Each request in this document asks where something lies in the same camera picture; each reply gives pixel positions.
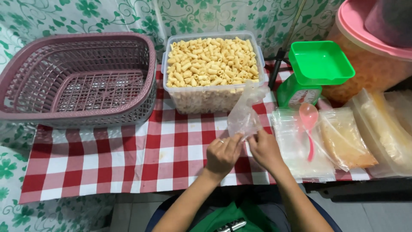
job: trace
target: floor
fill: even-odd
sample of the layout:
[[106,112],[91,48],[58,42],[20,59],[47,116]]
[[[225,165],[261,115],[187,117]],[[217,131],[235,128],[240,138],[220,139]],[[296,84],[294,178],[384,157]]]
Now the floor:
[[[319,193],[308,194],[335,220],[343,232],[410,232],[412,203],[333,203]],[[143,232],[152,214],[168,196],[118,194],[111,232]]]

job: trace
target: green kitchen scale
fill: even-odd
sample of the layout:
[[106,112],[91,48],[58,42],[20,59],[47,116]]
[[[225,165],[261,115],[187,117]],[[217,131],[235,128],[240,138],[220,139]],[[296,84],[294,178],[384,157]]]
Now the green kitchen scale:
[[289,60],[294,73],[276,92],[280,107],[299,108],[303,102],[315,105],[322,85],[341,85],[355,75],[351,63],[333,41],[294,42]]

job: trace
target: pink plastic spoon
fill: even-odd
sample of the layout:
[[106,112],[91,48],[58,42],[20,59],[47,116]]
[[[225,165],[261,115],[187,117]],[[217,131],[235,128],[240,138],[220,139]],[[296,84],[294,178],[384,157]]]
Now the pink plastic spoon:
[[314,156],[312,129],[316,125],[316,122],[318,121],[319,112],[314,105],[304,102],[299,107],[299,115],[302,120],[303,126],[309,132],[310,150],[309,150],[308,161],[311,162]]

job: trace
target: table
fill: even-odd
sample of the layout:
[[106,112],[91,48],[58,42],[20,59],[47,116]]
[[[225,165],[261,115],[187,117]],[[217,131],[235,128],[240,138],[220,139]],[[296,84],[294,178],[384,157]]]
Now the table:
[[[266,81],[273,62],[265,66]],[[156,72],[156,105],[143,125],[57,130],[39,125],[19,203],[98,193],[144,193],[186,189],[206,164],[206,148],[227,137],[228,113],[180,115]],[[293,73],[282,63],[275,89]],[[270,92],[253,108],[264,129],[272,132],[276,99]],[[336,180],[369,180],[363,169],[337,170]],[[274,184],[252,157],[248,144],[226,185]]]

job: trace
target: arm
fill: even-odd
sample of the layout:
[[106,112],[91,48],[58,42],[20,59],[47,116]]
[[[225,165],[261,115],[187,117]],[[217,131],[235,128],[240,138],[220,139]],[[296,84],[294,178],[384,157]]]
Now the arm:
[[166,211],[153,232],[186,231],[196,212],[216,186],[230,172],[240,155],[241,134],[232,138],[215,139],[207,148],[207,164],[202,174]]
[[328,222],[299,188],[282,159],[275,137],[265,130],[260,130],[257,136],[249,139],[249,145],[256,161],[276,180],[292,231],[333,232]]

